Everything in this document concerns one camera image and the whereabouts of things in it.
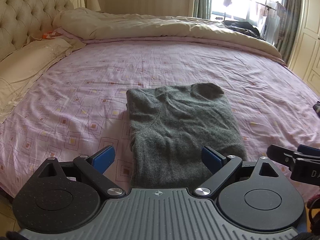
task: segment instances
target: pink bed sheet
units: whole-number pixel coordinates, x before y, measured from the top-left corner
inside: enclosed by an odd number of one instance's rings
[[[249,160],[266,155],[270,144],[320,148],[320,119],[312,109],[318,98],[286,67],[236,49],[166,41],[165,37],[149,39],[87,45],[36,81],[0,126],[4,190],[15,196],[48,157],[71,161],[106,145],[115,147],[116,159],[105,175],[128,189],[132,173],[126,111],[129,88],[195,82],[221,86]],[[279,167],[290,176],[287,168]],[[305,200],[319,193],[318,187],[292,183]]]

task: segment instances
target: lamp shade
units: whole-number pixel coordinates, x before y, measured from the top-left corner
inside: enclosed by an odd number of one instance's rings
[[[98,0],[87,0],[87,9],[98,12],[101,11]]]

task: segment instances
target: beige upholstered headboard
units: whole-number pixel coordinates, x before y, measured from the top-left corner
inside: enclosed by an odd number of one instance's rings
[[[0,61],[32,35],[52,30],[55,15],[84,7],[84,0],[0,0]]]

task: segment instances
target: floor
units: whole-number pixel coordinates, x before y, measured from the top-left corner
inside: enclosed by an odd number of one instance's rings
[[[20,227],[13,215],[9,201],[0,195],[0,236],[5,236],[6,231],[19,231]]]

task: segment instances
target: pillowcase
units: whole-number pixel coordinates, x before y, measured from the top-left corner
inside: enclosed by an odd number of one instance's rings
[[[0,62],[0,124],[49,67],[84,46],[63,36],[50,40],[29,37],[27,45],[4,58]]]

